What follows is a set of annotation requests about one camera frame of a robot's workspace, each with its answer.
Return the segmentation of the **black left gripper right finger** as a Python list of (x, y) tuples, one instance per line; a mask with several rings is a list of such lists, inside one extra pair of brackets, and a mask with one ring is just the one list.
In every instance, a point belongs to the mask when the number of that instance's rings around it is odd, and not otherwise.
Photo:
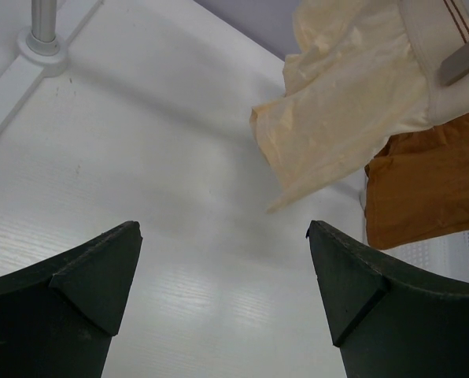
[(469, 377), (469, 283), (370, 248), (314, 220), (312, 263), (349, 377)]

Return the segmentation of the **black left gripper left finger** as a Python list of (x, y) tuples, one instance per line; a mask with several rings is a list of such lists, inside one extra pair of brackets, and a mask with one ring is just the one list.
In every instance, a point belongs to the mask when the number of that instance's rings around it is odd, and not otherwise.
[(0, 377), (100, 377), (141, 246), (127, 221), (0, 276)]

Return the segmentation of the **brown underwear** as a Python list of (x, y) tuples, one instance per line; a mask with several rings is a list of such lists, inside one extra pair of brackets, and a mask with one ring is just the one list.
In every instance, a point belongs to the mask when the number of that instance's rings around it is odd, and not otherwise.
[(370, 246), (388, 250), (469, 230), (469, 113), (391, 137), (365, 173)]

